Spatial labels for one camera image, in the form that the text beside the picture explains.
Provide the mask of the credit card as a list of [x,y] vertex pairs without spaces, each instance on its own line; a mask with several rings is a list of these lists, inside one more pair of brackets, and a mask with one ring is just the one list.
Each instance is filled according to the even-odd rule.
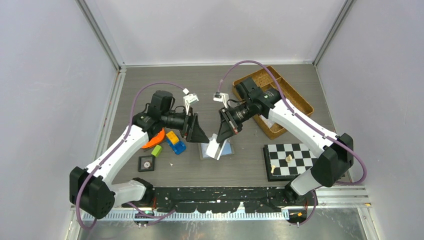
[[217,134],[213,133],[205,150],[206,156],[219,160],[222,156],[231,155],[233,151],[228,140],[218,143],[216,138]]

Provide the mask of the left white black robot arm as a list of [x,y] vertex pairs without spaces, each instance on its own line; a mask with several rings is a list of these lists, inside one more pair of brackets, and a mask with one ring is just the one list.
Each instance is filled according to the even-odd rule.
[[99,158],[87,167],[75,167],[69,176],[70,202],[99,220],[113,207],[136,202],[148,207],[154,199],[153,185],[136,177],[113,184],[127,161],[162,129],[178,130],[188,143],[208,143],[209,138],[199,125],[199,116],[192,109],[198,102],[194,93],[184,92],[185,110],[174,110],[172,93],[157,90],[146,110],[132,116],[124,133]]

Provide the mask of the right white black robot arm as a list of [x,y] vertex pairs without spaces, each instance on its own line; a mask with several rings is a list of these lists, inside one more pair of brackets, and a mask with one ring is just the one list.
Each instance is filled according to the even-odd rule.
[[277,89],[271,87],[263,91],[250,77],[237,84],[235,89],[242,103],[218,111],[217,143],[238,134],[243,122],[262,115],[292,133],[317,157],[310,169],[285,186],[285,198],[291,205],[299,205],[307,193],[318,187],[332,187],[353,166],[353,139],[348,134],[337,135],[323,128],[282,97]]

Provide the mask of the blue yellow toy car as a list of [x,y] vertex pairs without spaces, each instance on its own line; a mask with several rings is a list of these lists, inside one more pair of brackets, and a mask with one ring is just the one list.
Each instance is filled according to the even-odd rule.
[[183,153],[187,147],[180,138],[171,130],[165,134],[166,142],[176,155]]

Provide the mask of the orange tape dispenser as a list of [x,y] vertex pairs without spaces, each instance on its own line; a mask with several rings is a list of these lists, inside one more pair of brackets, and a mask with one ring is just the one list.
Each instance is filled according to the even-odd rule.
[[157,145],[160,145],[165,140],[166,132],[165,129],[162,128],[162,130],[157,133],[148,143],[146,143],[141,148],[143,150],[154,148]]

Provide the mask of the green block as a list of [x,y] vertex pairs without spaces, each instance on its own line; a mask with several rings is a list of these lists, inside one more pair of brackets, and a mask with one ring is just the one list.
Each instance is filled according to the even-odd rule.
[[162,148],[160,145],[156,145],[156,146],[152,149],[151,154],[152,154],[154,157],[158,157],[158,156],[161,154],[162,150],[163,150],[163,148]]

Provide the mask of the small black square box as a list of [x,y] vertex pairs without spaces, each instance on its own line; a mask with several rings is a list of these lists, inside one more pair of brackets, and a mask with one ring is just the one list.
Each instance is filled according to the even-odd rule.
[[152,172],[155,170],[155,156],[144,155],[138,157],[138,172]]

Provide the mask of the wooden chess pawn lower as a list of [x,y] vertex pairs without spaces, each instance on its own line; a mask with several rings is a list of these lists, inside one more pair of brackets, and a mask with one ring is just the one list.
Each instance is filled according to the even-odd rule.
[[275,165],[272,165],[272,166],[271,166],[271,170],[270,170],[270,173],[271,173],[271,174],[273,174],[273,173],[274,173],[275,168],[276,168],[276,166],[275,166]]

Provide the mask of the black white chessboard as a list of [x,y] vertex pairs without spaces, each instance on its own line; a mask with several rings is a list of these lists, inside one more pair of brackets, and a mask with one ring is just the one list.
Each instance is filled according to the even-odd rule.
[[[266,144],[262,148],[267,180],[269,182],[291,181],[313,167],[318,158],[303,143]],[[291,155],[292,161],[285,158]]]

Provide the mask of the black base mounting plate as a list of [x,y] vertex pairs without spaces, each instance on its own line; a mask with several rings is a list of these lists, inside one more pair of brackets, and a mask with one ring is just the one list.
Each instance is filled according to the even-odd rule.
[[277,213],[284,207],[309,209],[314,205],[311,193],[290,202],[278,187],[156,187],[142,200],[131,203],[160,213],[234,213],[244,208],[249,214]]

